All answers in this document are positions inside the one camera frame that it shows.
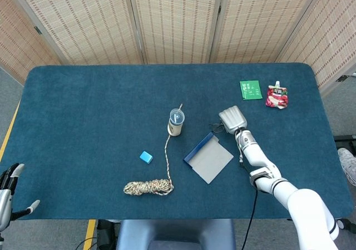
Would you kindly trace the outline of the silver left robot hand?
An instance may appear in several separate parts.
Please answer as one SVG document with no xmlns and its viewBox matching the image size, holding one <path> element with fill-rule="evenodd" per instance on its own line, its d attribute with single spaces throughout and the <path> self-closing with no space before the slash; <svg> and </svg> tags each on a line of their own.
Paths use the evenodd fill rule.
<svg viewBox="0 0 356 250">
<path fill-rule="evenodd" d="M 15 163 L 1 174 L 1 232 L 10 224 L 23 216 L 32 214 L 40 204 L 40 200 L 35 200 L 24 210 L 14 212 L 12 203 L 17 187 L 18 177 L 24 169 L 23 163 Z"/>
</svg>

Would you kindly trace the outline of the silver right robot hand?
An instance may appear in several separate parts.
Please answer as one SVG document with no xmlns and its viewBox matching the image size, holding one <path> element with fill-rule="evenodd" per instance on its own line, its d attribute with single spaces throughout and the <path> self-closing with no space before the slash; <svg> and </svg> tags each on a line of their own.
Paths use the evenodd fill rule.
<svg viewBox="0 0 356 250">
<path fill-rule="evenodd" d="M 232 106 L 219 113 L 225 130 L 234 134 L 238 129 L 246 128 L 248 123 L 238 106 Z"/>
</svg>

